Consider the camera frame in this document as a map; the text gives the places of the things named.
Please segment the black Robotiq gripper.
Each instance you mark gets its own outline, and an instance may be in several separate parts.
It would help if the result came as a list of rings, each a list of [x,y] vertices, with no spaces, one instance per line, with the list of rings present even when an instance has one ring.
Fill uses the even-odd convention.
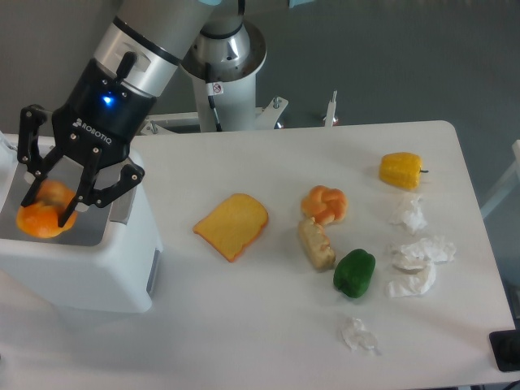
[[[156,102],[155,97],[137,93],[126,83],[136,63],[135,58],[123,58],[115,77],[110,77],[97,60],[89,61],[66,103],[52,115],[56,146],[45,157],[40,154],[38,139],[48,114],[39,105],[21,110],[17,158],[32,179],[22,207],[35,202],[44,180],[61,159],[61,150],[64,156],[85,165],[76,194],[58,216],[60,228],[79,204],[103,208],[141,183],[144,169],[130,162],[121,168],[115,184],[95,188],[100,163],[116,164],[127,158],[132,139]]]

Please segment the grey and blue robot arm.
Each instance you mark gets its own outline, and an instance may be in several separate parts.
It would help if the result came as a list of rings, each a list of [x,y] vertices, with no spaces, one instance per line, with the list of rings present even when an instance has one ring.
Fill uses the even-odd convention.
[[[60,227],[79,204],[105,207],[143,180],[127,160],[132,139],[217,4],[123,2],[64,105],[51,116],[38,105],[20,112],[17,158],[33,177],[23,207],[63,157],[83,171]]]

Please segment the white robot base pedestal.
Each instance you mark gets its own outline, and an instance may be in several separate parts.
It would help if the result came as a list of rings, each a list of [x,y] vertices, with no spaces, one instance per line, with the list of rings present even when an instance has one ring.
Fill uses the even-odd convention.
[[[145,135],[197,128],[199,132],[239,132],[281,129],[280,117],[288,100],[275,96],[264,107],[256,104],[257,74],[267,58],[265,39],[258,28],[242,20],[227,35],[201,32],[181,70],[192,81],[197,110],[150,115]]]

